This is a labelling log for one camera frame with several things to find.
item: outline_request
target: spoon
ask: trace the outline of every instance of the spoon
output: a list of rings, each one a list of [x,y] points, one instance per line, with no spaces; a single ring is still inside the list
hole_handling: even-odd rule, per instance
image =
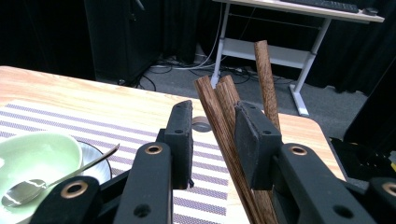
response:
[[[79,173],[93,167],[100,161],[103,161],[107,157],[114,154],[119,149],[119,147],[120,144],[116,145],[115,147],[110,149],[107,153],[103,154],[101,157],[97,158],[96,160],[93,160],[88,164],[81,166],[76,171],[48,185],[44,180],[40,180],[40,179],[31,179],[31,180],[22,181],[21,183],[15,185],[14,187],[12,187],[7,191],[7,193],[3,196],[1,203],[3,204],[3,206],[6,207],[16,207],[26,204],[32,201],[35,197],[37,197],[43,190],[48,189],[49,187],[52,187],[56,184],[59,184],[68,178],[78,175]]]

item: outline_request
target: white desk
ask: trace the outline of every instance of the white desk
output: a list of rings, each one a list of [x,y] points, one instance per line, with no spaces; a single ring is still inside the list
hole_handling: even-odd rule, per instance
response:
[[[291,12],[296,14],[314,16],[323,18],[324,21],[318,32],[315,43],[310,51],[303,51],[297,49],[285,49],[281,47],[269,46],[268,51],[270,54],[270,62],[274,64],[284,65],[302,69],[297,81],[297,85],[290,85],[290,91],[294,98],[294,102],[298,108],[300,116],[308,117],[308,110],[304,104],[303,98],[300,94],[301,87],[303,86],[306,76],[311,69],[312,63],[318,54],[318,49],[326,35],[327,29],[332,20],[340,21],[353,21],[360,23],[382,22],[384,18],[378,16],[367,16],[359,13],[348,13],[343,11],[329,10],[318,7],[308,7],[303,5],[291,4],[280,2],[279,0],[213,0],[226,4],[224,20],[219,37],[218,54],[216,57],[215,71],[211,79],[212,87],[216,88],[219,81],[219,67],[221,63],[221,56],[227,55],[236,58],[243,58],[249,60],[256,60],[254,54],[254,43],[231,39],[225,37],[227,29],[227,21],[230,11],[230,4],[247,6],[247,7],[261,7],[277,11]]]

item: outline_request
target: placemat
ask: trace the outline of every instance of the placemat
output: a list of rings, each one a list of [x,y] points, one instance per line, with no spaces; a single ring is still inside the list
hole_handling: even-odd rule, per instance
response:
[[[36,131],[67,133],[103,153],[120,143],[120,149],[108,159],[116,176],[131,169],[136,151],[155,141],[159,130],[126,127],[107,118],[23,101],[0,107],[0,141]],[[194,187],[174,190],[174,223],[223,223],[229,173],[218,146],[194,141],[192,164]]]

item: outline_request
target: black mouse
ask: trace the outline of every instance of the black mouse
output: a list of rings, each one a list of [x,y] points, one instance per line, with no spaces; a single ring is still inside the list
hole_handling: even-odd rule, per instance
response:
[[[373,7],[367,7],[363,10],[362,13],[369,15],[369,16],[376,16],[376,13],[378,13],[378,9],[373,8]]]

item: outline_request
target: keyboard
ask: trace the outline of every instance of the keyboard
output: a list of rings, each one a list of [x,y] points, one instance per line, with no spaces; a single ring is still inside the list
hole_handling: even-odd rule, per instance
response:
[[[359,9],[356,5],[348,4],[348,3],[340,3],[334,1],[323,1],[323,0],[279,0],[281,2],[305,5],[310,7],[322,7],[337,11],[345,11],[358,13]]]

